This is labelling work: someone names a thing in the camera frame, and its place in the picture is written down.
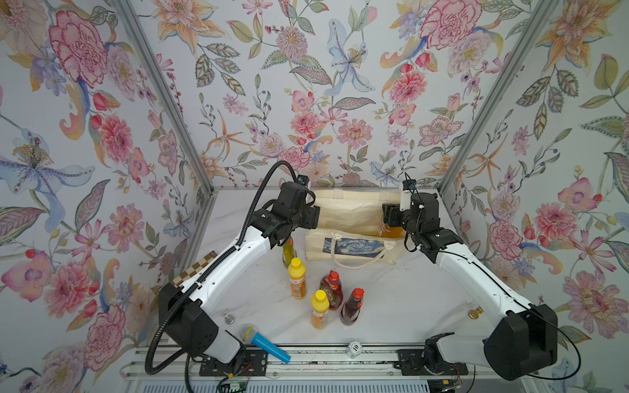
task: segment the clear bottle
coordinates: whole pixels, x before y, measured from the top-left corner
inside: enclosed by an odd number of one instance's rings
[[[365,291],[363,291],[361,288],[356,288],[352,291],[352,296],[341,309],[341,322],[344,325],[350,326],[354,322],[356,322],[356,319],[358,319],[358,314],[360,314],[360,308],[362,307],[362,297],[364,295]]]
[[[313,314],[311,317],[313,326],[316,329],[323,329],[328,323],[328,310],[330,309],[328,295],[322,290],[318,290],[312,296],[310,304],[313,307]]]
[[[321,279],[319,289],[328,294],[331,310],[336,310],[341,306],[341,304],[343,304],[341,279],[339,278],[338,273],[334,270],[331,270],[330,274]]]
[[[293,258],[297,258],[297,251],[295,251],[294,242],[292,236],[289,237],[285,245],[282,246],[282,263],[284,268],[288,268]]]
[[[288,266],[288,275],[291,277],[292,296],[301,300],[306,297],[306,266],[301,259],[293,258]]]

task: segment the yellow bottle cap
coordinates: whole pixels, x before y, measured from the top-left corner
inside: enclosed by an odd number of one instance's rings
[[[297,280],[306,275],[306,266],[301,263],[301,259],[293,258],[288,266],[288,275]]]

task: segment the red bottle cap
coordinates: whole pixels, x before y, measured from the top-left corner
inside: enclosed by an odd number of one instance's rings
[[[356,288],[352,292],[352,296],[356,300],[361,300],[364,295],[365,295],[365,291],[363,291],[360,288]]]

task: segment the metal frame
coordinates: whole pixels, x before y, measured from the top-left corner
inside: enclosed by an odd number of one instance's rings
[[[472,123],[470,131],[465,136],[465,139],[463,139],[461,147],[459,148],[456,156],[454,156],[452,164],[450,164],[450,167],[446,171],[440,183],[437,185],[441,195],[444,195],[446,190],[454,182],[454,179],[463,166],[463,163],[474,147],[476,140],[482,134],[491,115],[495,111],[496,107],[498,107],[504,93],[509,89],[509,85],[515,79],[515,76],[520,70],[526,55],[528,55],[528,52],[533,48],[535,39],[538,36],[538,33],[542,30],[542,26],[548,21],[548,16],[553,12],[559,3],[559,0],[539,0],[537,3],[537,6],[535,7],[535,10],[533,10],[528,23],[524,27],[523,33],[520,35],[520,39],[511,51],[511,59],[503,68],[503,71],[499,74],[498,79],[491,88],[491,91],[486,96],[485,103],[481,106],[481,110],[479,111],[477,118]]]

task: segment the pink peony print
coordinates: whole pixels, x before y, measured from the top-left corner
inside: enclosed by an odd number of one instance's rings
[[[149,174],[147,161],[144,159],[144,154],[139,147],[133,149],[133,153],[129,156],[129,173],[131,178],[136,183],[141,183],[140,177],[144,177]]]
[[[168,135],[159,138],[157,143],[160,151],[157,162],[168,168],[168,173],[173,176],[177,170],[177,138],[175,133],[172,130],[168,131]]]
[[[116,212],[118,214],[109,216],[113,224],[107,225],[108,241],[110,245],[118,245],[118,253],[127,252],[129,251],[129,243],[144,239],[142,212],[136,209],[133,203],[127,205],[126,208],[118,206]]]
[[[582,177],[557,194],[557,199],[574,211],[595,209],[598,203],[593,198],[594,191],[587,177]]]
[[[2,274],[2,282],[22,299],[33,302],[42,296],[43,288],[48,285],[52,264],[45,252],[35,253],[31,260],[13,265]]]
[[[429,125],[420,127],[420,135],[422,138],[420,139],[419,145],[436,145],[459,131],[462,126],[462,121],[452,121],[445,116],[437,116]]]
[[[280,52],[290,60],[300,60],[308,51],[306,36],[296,27],[287,27],[277,34]]]
[[[51,289],[44,297],[48,315],[61,318],[65,313],[78,310],[87,297],[91,282],[83,263],[70,261],[60,266],[50,279]]]
[[[415,104],[398,105],[389,116],[389,124],[397,123],[401,126],[406,126],[413,113],[415,113],[415,108],[417,108]]]
[[[513,221],[513,217],[515,217],[519,207],[520,197],[516,197],[506,191],[501,192],[491,201],[491,209],[494,216],[509,223]]]
[[[98,371],[113,358],[122,342],[125,322],[125,312],[115,304],[108,312],[96,314],[96,321],[87,331],[85,366]]]
[[[291,109],[293,112],[309,111],[314,103],[315,97],[312,92],[306,94],[303,91],[294,91],[292,93]]]
[[[126,161],[133,147],[131,128],[117,116],[106,116],[101,125],[101,144],[115,162]]]
[[[540,232],[551,240],[567,240],[577,230],[577,218],[559,203],[543,203],[537,209],[535,223]]]
[[[126,50],[111,45],[107,52],[109,79],[120,89],[122,95],[133,101],[135,95],[135,71]]]
[[[353,119],[351,123],[346,121],[339,127],[337,139],[341,143],[347,142],[351,147],[358,149],[367,144],[365,140],[371,139],[372,130],[373,128],[364,120]]]
[[[489,227],[489,239],[494,250],[506,260],[514,260],[522,254],[520,244],[522,236],[518,233],[518,229],[507,221],[497,220]]]
[[[299,112],[291,122],[291,128],[300,135],[310,135],[315,132],[319,120],[314,112]]]
[[[58,346],[44,361],[38,384],[40,392],[68,393],[83,378],[85,354],[83,343]]]
[[[616,299],[620,290],[616,285],[605,284],[605,276],[600,271],[594,275],[579,272],[576,281],[565,278],[564,292],[571,296],[568,302],[570,314],[568,318],[576,323],[583,322],[583,327],[590,333],[594,332],[594,323],[598,334],[605,338],[614,338],[619,330],[628,332],[628,322],[622,314],[629,311],[626,300]]]
[[[418,71],[406,72],[393,83],[393,87],[389,93],[391,99],[396,104],[404,104],[413,102],[426,91],[424,74]]]
[[[437,0],[421,26],[420,38],[428,37],[427,48],[450,47],[472,31],[481,13],[476,0]]]
[[[66,74],[89,87],[103,83],[107,72],[105,45],[92,23],[74,11],[57,12],[57,25],[48,29],[52,50]]]
[[[304,152],[302,147],[293,146],[277,155],[278,161],[288,161],[294,170],[305,168],[310,162],[310,153]]]

